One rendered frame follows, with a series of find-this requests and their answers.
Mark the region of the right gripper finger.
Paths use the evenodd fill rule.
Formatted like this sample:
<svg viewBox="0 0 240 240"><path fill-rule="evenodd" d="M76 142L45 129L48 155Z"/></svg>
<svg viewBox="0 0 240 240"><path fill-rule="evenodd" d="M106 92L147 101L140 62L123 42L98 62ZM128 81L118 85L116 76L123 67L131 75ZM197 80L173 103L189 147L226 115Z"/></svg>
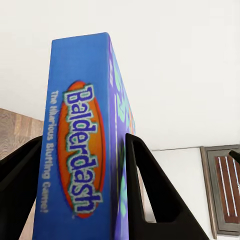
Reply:
<svg viewBox="0 0 240 240"><path fill-rule="evenodd" d="M240 153L232 150L229 154L230 154L234 159L236 159L237 162L240 163Z"/></svg>

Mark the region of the board game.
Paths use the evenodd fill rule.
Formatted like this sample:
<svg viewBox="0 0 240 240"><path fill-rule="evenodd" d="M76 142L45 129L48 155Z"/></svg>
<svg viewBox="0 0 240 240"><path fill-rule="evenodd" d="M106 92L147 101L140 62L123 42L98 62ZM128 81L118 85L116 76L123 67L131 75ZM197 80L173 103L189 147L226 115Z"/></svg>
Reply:
<svg viewBox="0 0 240 240"><path fill-rule="evenodd" d="M32 240L129 240L127 133L108 32L52 40Z"/></svg>

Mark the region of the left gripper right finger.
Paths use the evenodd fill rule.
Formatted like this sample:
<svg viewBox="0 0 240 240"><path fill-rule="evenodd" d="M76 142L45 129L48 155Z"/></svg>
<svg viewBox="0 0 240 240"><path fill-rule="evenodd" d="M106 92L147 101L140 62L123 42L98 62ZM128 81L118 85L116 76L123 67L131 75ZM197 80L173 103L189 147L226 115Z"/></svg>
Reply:
<svg viewBox="0 0 240 240"><path fill-rule="evenodd" d="M125 134L129 240L210 240L144 141ZM154 213L145 220L138 168Z"/></svg>

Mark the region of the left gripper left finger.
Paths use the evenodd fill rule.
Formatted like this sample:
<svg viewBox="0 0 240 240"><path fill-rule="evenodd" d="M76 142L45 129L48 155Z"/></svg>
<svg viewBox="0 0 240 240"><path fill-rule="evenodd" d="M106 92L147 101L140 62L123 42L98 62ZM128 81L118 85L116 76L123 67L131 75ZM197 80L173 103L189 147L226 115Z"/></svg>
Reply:
<svg viewBox="0 0 240 240"><path fill-rule="evenodd" d="M19 240L37 197L43 136L0 160L0 240Z"/></svg>

